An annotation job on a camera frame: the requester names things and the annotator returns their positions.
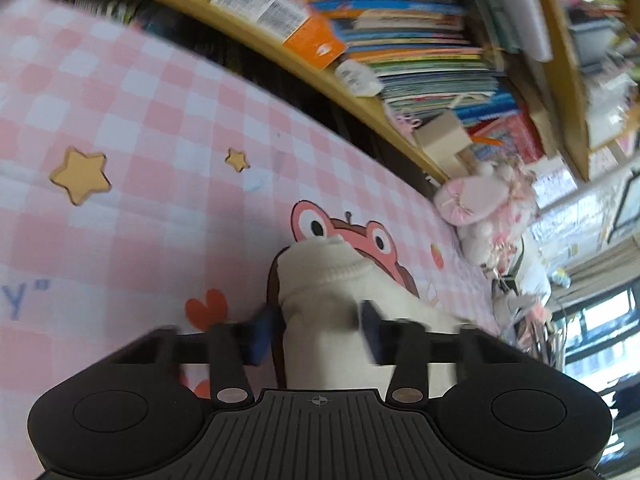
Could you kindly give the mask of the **row of colourful books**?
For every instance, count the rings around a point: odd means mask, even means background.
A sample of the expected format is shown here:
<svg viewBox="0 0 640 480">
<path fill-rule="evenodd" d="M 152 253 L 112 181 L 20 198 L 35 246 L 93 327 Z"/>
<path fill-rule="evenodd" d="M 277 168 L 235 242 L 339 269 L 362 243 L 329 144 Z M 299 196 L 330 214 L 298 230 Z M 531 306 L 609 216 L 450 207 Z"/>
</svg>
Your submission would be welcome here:
<svg viewBox="0 0 640 480">
<path fill-rule="evenodd" d="M 544 154 L 506 84 L 494 26 L 473 15 L 469 0 L 303 1 L 330 21 L 347 57 L 373 73 L 384 110 L 411 144 L 450 112 L 468 135 L 462 156 L 533 162 Z"/>
</svg>

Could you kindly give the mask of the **pink checkered table mat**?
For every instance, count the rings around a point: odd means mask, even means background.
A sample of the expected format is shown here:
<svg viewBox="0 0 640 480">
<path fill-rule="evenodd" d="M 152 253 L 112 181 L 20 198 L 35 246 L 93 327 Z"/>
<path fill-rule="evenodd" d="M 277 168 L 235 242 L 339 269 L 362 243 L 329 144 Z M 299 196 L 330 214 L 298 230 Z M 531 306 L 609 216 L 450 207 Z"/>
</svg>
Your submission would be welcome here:
<svg viewBox="0 0 640 480">
<path fill-rule="evenodd" d="M 247 318 L 302 200 L 373 226 L 421 299 L 494 332 L 430 201 L 261 88 L 138 30 L 1 0 L 1 474 L 41 393 L 192 302 Z"/>
</svg>

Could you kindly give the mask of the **pink white plush bunny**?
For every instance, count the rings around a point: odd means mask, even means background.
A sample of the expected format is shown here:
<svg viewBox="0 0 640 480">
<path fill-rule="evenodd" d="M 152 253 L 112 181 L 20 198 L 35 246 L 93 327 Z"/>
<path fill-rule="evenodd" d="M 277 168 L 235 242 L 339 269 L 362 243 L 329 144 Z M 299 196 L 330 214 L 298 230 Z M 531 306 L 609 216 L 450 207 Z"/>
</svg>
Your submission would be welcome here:
<svg viewBox="0 0 640 480">
<path fill-rule="evenodd" d="M 489 274 L 503 274 L 537 213 L 536 174 L 518 164 L 480 162 L 466 177 L 443 184 L 433 204 L 456 228 L 463 257 Z"/>
</svg>

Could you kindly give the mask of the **white charger on shelf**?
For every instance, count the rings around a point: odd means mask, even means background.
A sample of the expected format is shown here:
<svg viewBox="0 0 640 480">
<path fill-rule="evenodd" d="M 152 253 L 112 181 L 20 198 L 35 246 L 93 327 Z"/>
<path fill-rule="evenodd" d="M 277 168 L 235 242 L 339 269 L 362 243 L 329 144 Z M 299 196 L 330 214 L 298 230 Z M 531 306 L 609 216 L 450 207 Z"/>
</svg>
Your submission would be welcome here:
<svg viewBox="0 0 640 480">
<path fill-rule="evenodd" d="M 374 98 L 384 88 L 373 70 L 351 58 L 337 66 L 335 76 L 357 98 Z"/>
</svg>

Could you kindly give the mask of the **flat white orange box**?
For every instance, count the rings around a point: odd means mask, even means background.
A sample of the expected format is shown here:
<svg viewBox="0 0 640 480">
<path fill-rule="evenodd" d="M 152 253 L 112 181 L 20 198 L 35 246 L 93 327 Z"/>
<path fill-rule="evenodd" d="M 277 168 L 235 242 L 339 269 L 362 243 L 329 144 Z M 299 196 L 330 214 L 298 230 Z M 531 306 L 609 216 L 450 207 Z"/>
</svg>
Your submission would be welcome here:
<svg viewBox="0 0 640 480">
<path fill-rule="evenodd" d="M 283 47 L 319 70 L 346 51 L 329 21 L 302 0 L 212 0 L 212 3 L 276 38 Z"/>
</svg>

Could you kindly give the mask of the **white wooden bookshelf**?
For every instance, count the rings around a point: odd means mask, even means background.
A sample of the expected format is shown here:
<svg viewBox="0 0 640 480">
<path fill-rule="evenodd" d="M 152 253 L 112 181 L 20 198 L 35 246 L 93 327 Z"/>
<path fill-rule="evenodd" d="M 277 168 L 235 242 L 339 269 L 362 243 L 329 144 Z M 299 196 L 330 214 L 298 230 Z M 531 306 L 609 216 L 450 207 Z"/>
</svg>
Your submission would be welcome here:
<svg viewBox="0 0 640 480">
<path fill-rule="evenodd" d="M 542 70 L 556 124 L 542 137 L 583 178 L 590 159 L 639 123 L 636 108 L 589 130 L 586 88 L 554 0 L 154 0 L 280 64 L 418 164 L 409 130 L 443 110 L 485 103 L 512 75 L 490 7 L 498 3 L 521 50 Z"/>
</svg>

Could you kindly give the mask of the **beige pen holder box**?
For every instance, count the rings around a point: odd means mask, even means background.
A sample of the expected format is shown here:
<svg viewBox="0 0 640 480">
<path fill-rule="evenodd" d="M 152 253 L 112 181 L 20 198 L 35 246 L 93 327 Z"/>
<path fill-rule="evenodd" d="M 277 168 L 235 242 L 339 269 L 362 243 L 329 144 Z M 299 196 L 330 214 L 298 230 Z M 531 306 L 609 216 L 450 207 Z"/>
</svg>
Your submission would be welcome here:
<svg viewBox="0 0 640 480">
<path fill-rule="evenodd" d="M 459 154 L 472 144 L 472 139 L 451 110 L 414 130 L 413 139 L 447 178 L 462 178 L 470 174 Z"/>
</svg>

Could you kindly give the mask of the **cream t-shirt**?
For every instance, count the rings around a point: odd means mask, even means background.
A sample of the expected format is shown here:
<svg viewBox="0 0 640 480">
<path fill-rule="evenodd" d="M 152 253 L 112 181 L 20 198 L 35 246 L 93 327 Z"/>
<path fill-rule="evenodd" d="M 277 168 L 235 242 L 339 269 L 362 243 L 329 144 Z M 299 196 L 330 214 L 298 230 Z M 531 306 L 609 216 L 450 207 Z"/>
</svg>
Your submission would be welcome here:
<svg viewBox="0 0 640 480">
<path fill-rule="evenodd" d="M 267 304 L 282 315 L 272 357 L 281 389 L 374 389 L 386 395 L 394 372 L 379 366 L 359 327 L 370 300 L 389 320 L 454 334 L 468 321 L 434 308 L 339 237 L 304 240 L 274 258 Z"/>
</svg>

